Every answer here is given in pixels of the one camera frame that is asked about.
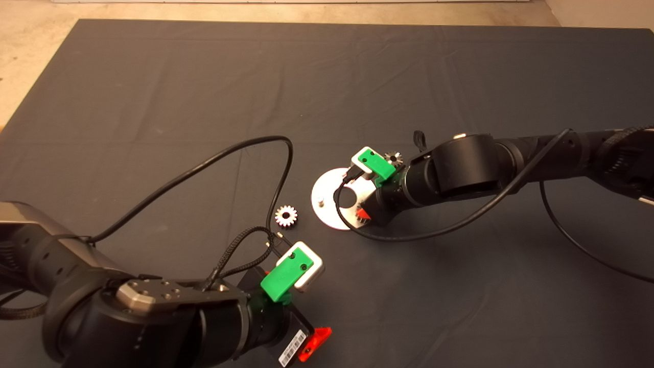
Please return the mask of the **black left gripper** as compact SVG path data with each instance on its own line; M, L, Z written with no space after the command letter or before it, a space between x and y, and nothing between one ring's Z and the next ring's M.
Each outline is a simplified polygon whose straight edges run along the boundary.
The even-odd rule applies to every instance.
M293 303L273 302L260 282L266 273L254 267L243 275L238 288L247 294L248 329L241 357L251 350L266 350L274 367L292 367L309 358L332 335L332 328L313 328Z

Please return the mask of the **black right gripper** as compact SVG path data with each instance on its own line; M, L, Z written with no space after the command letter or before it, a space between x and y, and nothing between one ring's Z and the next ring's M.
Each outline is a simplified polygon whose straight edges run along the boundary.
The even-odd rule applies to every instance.
M366 210L357 207L357 217L370 218L371 224L385 226L408 209L409 200L402 187L380 187L366 198Z

